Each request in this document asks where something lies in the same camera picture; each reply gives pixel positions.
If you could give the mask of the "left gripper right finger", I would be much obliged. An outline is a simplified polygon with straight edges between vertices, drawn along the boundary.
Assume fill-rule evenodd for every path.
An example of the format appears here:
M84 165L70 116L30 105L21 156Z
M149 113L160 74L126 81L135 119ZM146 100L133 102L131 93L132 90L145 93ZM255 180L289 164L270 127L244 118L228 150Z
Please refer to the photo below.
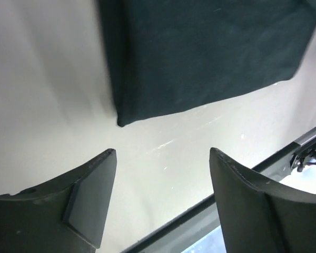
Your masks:
M316 194L274 181L217 148L210 173L227 252L316 252Z

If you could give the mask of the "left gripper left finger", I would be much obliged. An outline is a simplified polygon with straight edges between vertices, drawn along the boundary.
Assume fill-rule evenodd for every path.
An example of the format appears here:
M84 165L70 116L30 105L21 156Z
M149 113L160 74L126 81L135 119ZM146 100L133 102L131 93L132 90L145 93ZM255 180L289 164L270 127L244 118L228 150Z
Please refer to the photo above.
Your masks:
M95 252L116 166L116 151L107 149L49 181L0 195L0 252Z

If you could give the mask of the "black t shirt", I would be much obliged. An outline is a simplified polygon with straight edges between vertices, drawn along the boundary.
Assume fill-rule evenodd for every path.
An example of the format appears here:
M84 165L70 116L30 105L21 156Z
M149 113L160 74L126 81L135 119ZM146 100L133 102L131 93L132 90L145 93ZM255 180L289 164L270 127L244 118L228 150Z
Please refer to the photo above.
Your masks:
M97 4L120 127L287 81L316 29L316 1Z

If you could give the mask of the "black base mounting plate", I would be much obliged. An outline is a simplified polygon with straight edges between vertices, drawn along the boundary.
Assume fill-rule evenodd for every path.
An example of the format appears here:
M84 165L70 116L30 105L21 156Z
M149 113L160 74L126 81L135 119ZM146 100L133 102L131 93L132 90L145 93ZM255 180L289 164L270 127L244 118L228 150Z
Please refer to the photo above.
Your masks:
M316 127L254 168L210 150L214 193L128 252L316 252Z

